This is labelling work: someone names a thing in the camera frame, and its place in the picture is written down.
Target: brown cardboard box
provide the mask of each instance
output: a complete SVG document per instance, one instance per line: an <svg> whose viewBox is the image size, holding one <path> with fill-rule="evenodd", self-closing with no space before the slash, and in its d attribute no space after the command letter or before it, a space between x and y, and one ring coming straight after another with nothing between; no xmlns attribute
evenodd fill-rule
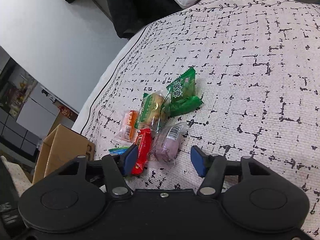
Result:
<svg viewBox="0 0 320 240"><path fill-rule="evenodd" d="M94 149L94 143L86 137L59 124L42 143L32 184L78 155L87 155L88 160L92 161Z"/></svg>

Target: red package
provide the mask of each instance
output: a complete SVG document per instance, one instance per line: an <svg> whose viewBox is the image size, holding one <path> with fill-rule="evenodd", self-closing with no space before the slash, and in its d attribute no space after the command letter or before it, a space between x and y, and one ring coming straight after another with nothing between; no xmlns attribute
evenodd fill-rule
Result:
<svg viewBox="0 0 320 240"><path fill-rule="evenodd" d="M143 172L144 165L147 162L148 154L151 150L152 136L151 129L140 129L138 137L135 142L138 145L138 159L136 165L133 167L131 174L139 175Z"/></svg>

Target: white patterned tablecloth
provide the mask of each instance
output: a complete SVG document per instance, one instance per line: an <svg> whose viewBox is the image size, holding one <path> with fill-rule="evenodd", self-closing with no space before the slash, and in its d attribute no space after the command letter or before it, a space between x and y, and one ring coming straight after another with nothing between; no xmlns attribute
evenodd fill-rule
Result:
<svg viewBox="0 0 320 240"><path fill-rule="evenodd" d="M320 239L320 6L294 0L201 0L137 33L100 78L73 129L108 154L122 113L144 92L193 66L202 107L187 122L176 166L149 167L131 188L193 188L202 182L190 148L240 160L251 155L302 188L303 230ZM226 178L225 188L234 183Z"/></svg>

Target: red snack package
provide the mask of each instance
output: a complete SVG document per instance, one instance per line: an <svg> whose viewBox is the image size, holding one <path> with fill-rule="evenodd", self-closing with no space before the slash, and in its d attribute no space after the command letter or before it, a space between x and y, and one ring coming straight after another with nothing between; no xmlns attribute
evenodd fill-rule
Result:
<svg viewBox="0 0 320 240"><path fill-rule="evenodd" d="M143 172L144 165L147 162L148 154L151 150L152 144L152 136L151 136L151 129L144 128L140 129L138 137L135 142L138 145L138 159L136 165L133 167L131 174L139 175Z"/></svg>

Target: purple snack package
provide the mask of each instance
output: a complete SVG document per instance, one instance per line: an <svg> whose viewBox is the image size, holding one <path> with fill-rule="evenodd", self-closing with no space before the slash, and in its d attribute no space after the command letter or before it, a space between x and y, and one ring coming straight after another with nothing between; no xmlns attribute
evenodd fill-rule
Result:
<svg viewBox="0 0 320 240"><path fill-rule="evenodd" d="M181 141L181 130L186 123L178 123L171 127L164 127L155 138L151 154L159 162L175 164L175 157Z"/></svg>

